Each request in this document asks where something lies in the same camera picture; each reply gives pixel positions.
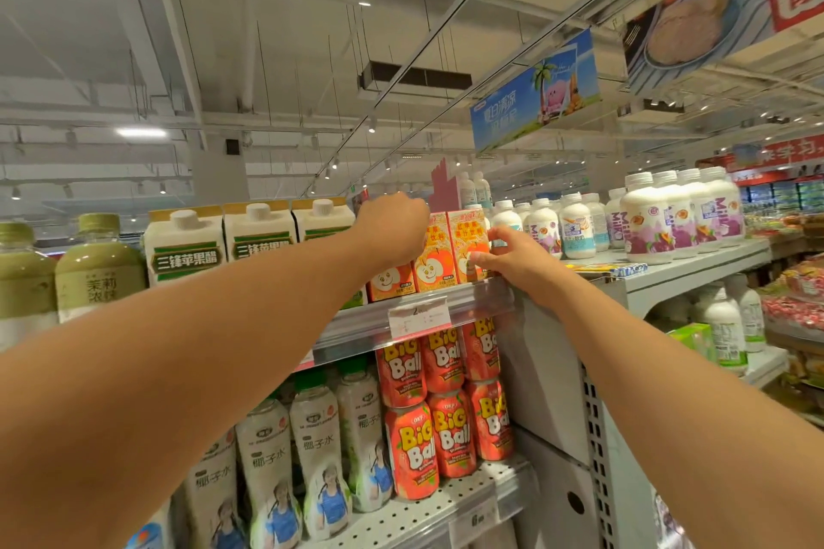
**hand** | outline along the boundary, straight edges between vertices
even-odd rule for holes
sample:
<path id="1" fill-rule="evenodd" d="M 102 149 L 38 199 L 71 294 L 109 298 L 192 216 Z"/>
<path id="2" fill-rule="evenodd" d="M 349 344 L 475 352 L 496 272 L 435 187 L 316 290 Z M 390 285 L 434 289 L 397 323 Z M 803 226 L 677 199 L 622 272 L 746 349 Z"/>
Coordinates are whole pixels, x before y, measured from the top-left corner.
<path id="1" fill-rule="evenodd" d="M 470 263 L 500 273 L 538 304 L 546 304 L 564 274 L 578 277 L 525 232 L 496 226 L 489 230 L 489 242 L 494 239 L 507 242 L 507 246 L 496 247 L 492 253 L 470 253 Z"/>
<path id="2" fill-rule="evenodd" d="M 414 261 L 424 251 L 429 226 L 429 206 L 410 200 L 406 193 L 367 200 L 353 229 L 368 244 L 376 274 Z"/>

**green tea bottle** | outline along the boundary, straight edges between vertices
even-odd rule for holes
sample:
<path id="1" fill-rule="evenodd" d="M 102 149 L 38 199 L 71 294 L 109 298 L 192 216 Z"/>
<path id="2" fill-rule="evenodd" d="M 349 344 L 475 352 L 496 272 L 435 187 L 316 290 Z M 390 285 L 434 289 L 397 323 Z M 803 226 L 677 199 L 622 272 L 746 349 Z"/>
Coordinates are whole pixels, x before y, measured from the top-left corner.
<path id="1" fill-rule="evenodd" d="M 140 253 L 119 240 L 117 214 L 88 213 L 77 222 L 84 243 L 68 248 L 55 271 L 60 323 L 146 289 Z"/>
<path id="2" fill-rule="evenodd" d="M 34 246 L 30 226 L 0 223 L 0 351 L 58 323 L 56 263 Z"/>

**blue banner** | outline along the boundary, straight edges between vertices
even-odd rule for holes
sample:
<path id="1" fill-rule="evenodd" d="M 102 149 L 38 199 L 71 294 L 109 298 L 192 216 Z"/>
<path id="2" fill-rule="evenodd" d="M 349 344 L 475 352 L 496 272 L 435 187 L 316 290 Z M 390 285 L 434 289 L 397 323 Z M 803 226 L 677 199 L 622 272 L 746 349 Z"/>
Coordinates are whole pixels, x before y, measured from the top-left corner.
<path id="1" fill-rule="evenodd" d="M 592 34 L 587 29 L 470 107 L 475 148 L 500 148 L 600 101 Z"/>

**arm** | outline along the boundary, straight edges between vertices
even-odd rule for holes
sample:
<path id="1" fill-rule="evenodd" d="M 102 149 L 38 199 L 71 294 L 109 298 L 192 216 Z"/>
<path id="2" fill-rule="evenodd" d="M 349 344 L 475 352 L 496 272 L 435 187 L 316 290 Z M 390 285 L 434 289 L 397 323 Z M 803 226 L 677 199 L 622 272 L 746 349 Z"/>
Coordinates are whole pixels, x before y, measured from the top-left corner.
<path id="1" fill-rule="evenodd" d="M 523 232 L 475 256 L 561 320 L 647 478 L 701 549 L 821 543 L 824 435 L 568 270 Z"/>
<path id="2" fill-rule="evenodd" d="M 427 224 L 423 200 L 382 196 L 350 230 L 144 291 L 1 355 L 7 544 L 122 547 L 340 305 L 420 253 Z"/>

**right arm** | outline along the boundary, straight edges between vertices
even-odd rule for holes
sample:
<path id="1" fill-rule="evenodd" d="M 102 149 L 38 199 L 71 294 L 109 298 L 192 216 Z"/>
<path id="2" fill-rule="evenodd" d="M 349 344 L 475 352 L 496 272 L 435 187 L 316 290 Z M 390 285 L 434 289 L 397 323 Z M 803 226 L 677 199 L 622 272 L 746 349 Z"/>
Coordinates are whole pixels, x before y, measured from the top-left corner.
<path id="1" fill-rule="evenodd" d="M 489 238 L 509 247 L 473 261 L 555 312 L 633 455 L 696 546 L 820 545 L 824 434 L 634 317 L 525 233 L 501 227 Z"/>

